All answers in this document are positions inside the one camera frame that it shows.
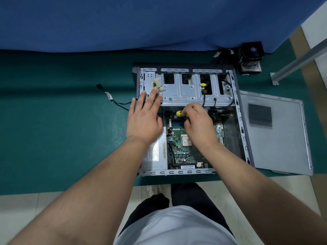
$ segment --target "white sneaker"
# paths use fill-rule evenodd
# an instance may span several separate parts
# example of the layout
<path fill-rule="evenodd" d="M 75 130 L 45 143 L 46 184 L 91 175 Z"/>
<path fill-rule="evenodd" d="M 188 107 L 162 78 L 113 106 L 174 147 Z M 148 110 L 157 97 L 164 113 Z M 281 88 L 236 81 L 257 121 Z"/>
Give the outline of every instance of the white sneaker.
<path fill-rule="evenodd" d="M 148 185 L 147 192 L 149 193 L 150 197 L 153 195 L 158 195 L 159 193 L 162 193 L 161 185 Z"/>

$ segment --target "blue cloth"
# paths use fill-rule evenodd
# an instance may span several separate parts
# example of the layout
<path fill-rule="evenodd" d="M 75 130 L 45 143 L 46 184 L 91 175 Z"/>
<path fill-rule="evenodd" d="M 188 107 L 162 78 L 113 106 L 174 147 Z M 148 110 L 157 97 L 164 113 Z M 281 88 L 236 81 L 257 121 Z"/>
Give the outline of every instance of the blue cloth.
<path fill-rule="evenodd" d="M 271 53 L 326 0 L 0 0 L 0 49 Z"/>

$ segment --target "teal table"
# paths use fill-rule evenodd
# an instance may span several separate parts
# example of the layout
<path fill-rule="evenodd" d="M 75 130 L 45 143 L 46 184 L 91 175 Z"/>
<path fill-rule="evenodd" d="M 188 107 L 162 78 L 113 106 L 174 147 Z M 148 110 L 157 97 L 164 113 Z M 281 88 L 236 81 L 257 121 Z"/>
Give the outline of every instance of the teal table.
<path fill-rule="evenodd" d="M 0 51 L 0 195 L 64 191 L 125 140 L 135 97 L 133 62 L 209 63 L 215 52 Z M 238 75 L 241 90 L 301 99 L 315 173 L 327 173 L 327 143 L 309 91 L 296 71 L 272 86 L 269 73 L 295 59 L 287 40 L 262 61 L 263 72 Z M 267 176 L 276 176 L 262 170 Z M 219 180 L 218 175 L 137 177 L 135 185 Z"/>

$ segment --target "green circuit board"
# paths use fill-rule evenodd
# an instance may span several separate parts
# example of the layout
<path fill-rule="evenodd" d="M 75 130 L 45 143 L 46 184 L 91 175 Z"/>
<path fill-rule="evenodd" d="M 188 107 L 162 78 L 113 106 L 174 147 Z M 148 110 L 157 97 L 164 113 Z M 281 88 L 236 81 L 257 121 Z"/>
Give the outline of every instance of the green circuit board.
<path fill-rule="evenodd" d="M 166 127 L 171 136 L 167 137 L 167 142 L 173 149 L 168 153 L 168 164 L 171 169 L 191 169 L 191 168 L 212 168 L 210 163 L 203 157 L 198 149 L 191 143 L 184 128 L 184 118 L 179 118 L 176 113 L 166 113 Z M 225 145 L 224 128 L 221 119 L 213 121 L 218 141 Z"/>

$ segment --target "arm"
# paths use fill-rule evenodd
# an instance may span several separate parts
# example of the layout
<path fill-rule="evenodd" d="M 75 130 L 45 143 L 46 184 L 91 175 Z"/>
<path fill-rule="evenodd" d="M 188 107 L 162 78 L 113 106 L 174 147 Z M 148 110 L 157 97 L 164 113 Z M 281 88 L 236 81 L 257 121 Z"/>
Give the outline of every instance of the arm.
<path fill-rule="evenodd" d="M 137 170 L 162 132 L 162 97 L 155 87 L 144 104 L 131 103 L 126 141 L 65 191 L 12 241 L 14 244 L 112 244 L 123 219 Z"/>
<path fill-rule="evenodd" d="M 326 222 L 280 185 L 221 145 L 199 103 L 187 105 L 186 133 L 215 168 L 235 202 L 265 244 L 326 244 Z"/>

